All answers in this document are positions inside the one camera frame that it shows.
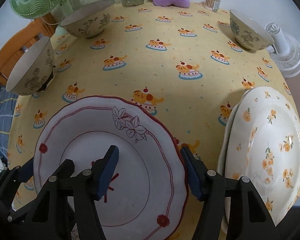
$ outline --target floral plate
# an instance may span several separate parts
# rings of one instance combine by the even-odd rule
[[[180,152],[167,128],[121,98],[81,98],[49,120],[35,148],[37,192],[65,159],[74,161],[75,176],[110,145],[119,148],[119,161],[106,196],[95,202],[106,238],[166,239],[188,196]],[[73,207],[73,198],[69,203]]]
[[[288,100],[270,87],[241,101],[229,138],[225,177],[247,176],[277,225],[300,187],[300,122]],[[226,202],[229,220],[230,205]]]

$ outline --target white fan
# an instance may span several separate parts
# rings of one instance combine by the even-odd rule
[[[290,78],[300,73],[300,44],[290,34],[285,33],[276,23],[268,23],[266,31],[274,39],[274,45],[267,51],[277,64],[282,76]]]

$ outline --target red-rimmed plate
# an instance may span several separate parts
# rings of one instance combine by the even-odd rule
[[[49,120],[34,154],[37,192],[65,159],[74,161],[75,176],[110,145],[119,148],[119,161],[106,197],[95,202],[106,238],[166,239],[188,196],[180,153],[167,128],[121,98],[82,98]]]

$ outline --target chair backrest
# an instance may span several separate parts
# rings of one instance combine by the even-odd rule
[[[51,37],[54,34],[54,29],[39,18],[30,22],[7,41],[0,50],[0,86],[7,84],[13,67],[25,53],[23,47],[29,49],[39,40],[38,35],[40,33],[43,36]]]

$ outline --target red flower decoration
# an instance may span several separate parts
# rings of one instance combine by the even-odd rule
[[[159,215],[157,217],[157,223],[159,224],[159,226],[164,228],[170,224],[170,220],[166,215]]]
[[[41,153],[46,153],[48,151],[48,147],[44,143],[42,143],[40,144],[39,151]]]

